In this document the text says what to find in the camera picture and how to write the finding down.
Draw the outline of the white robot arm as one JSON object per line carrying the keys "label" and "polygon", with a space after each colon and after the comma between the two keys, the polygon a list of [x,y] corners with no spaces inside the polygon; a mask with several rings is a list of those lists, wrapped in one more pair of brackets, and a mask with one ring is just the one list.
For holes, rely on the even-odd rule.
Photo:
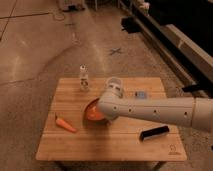
{"label": "white robot arm", "polygon": [[213,99],[181,97],[163,99],[123,98],[118,84],[110,83],[98,101],[108,120],[128,117],[213,131]]}

